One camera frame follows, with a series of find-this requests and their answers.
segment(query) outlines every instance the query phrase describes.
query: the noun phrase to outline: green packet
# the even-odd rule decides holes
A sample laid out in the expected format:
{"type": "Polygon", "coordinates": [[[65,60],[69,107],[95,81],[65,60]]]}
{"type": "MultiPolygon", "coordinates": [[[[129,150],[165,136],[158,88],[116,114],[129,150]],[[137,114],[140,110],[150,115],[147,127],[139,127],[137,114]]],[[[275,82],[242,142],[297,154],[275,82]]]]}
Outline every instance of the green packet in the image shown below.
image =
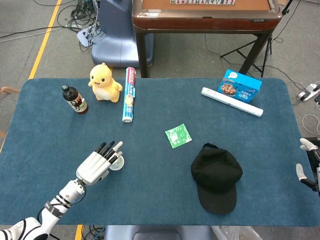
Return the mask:
{"type": "Polygon", "coordinates": [[[165,134],[168,137],[173,149],[192,140],[184,123],[180,126],[165,131],[165,134]]]}

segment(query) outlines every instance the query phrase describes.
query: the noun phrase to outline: cap brim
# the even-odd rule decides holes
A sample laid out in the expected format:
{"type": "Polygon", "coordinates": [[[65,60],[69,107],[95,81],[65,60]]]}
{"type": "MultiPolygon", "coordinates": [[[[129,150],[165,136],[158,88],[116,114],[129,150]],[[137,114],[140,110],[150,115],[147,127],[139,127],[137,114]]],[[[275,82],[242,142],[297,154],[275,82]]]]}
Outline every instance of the cap brim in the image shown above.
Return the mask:
{"type": "Polygon", "coordinates": [[[197,184],[199,201],[202,207],[213,214],[228,214],[237,204],[236,186],[221,193],[212,193],[197,184]]]}

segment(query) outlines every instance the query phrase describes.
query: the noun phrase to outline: robotic hand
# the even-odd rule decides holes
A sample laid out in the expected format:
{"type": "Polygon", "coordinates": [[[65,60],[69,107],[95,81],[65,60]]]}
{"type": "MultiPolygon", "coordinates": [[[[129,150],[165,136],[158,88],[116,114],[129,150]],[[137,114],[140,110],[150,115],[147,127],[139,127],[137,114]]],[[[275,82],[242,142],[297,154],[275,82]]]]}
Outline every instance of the robotic hand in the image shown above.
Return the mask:
{"type": "Polygon", "coordinates": [[[124,161],[121,157],[122,152],[117,152],[123,142],[120,141],[111,149],[114,144],[115,142],[112,141],[105,147],[106,143],[103,142],[78,167],[76,170],[77,178],[69,181],[52,201],[45,203],[39,211],[37,219],[28,217],[9,229],[0,230],[0,240],[46,240],[66,211],[85,197],[86,186],[104,179],[109,174],[108,169],[112,164],[124,161]]]}
{"type": "Polygon", "coordinates": [[[320,150],[318,146],[314,145],[312,142],[308,141],[305,138],[300,138],[300,142],[302,143],[302,145],[300,146],[302,150],[310,151],[312,153],[313,164],[311,164],[311,167],[314,166],[316,174],[314,174],[314,181],[308,179],[304,174],[302,165],[298,163],[295,166],[296,175],[298,176],[301,183],[305,184],[313,191],[318,192],[320,196],[320,186],[318,181],[318,179],[320,179],[320,150]]]}

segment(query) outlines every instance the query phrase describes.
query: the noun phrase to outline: blue tablecloth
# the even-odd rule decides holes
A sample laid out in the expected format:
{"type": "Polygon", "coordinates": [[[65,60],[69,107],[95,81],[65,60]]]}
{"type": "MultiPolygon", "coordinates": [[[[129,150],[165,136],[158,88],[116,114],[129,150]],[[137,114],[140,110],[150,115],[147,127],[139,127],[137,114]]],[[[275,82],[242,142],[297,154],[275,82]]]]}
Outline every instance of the blue tablecloth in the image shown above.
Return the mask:
{"type": "Polygon", "coordinates": [[[311,174],[285,83],[264,78],[251,102],[256,117],[201,95],[221,79],[137,79],[132,123],[120,101],[96,101],[88,79],[33,79],[23,86],[0,155],[0,224],[36,216],[76,178],[76,169],[101,143],[123,141],[122,170],[87,187],[85,199],[61,224],[274,225],[320,224],[317,193],[298,181],[296,163],[311,174]],[[89,110],[64,101],[69,84],[89,110]],[[172,149],[165,131],[184,123],[192,141],[172,149]],[[200,205],[191,163],[203,144],[230,151],[243,169],[237,204],[227,215],[200,205]]]}

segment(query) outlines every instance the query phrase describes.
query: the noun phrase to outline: bottle cap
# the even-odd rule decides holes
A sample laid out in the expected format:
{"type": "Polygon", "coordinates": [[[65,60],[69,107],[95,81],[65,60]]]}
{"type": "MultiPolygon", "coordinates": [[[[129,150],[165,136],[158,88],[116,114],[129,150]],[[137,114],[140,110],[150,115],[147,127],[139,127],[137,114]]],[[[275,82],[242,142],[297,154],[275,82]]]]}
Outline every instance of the bottle cap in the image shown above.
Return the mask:
{"type": "Polygon", "coordinates": [[[69,85],[68,84],[65,84],[65,85],[62,85],[62,91],[64,91],[64,92],[68,92],[69,91],[69,89],[70,89],[70,87],[69,87],[69,85]]]}

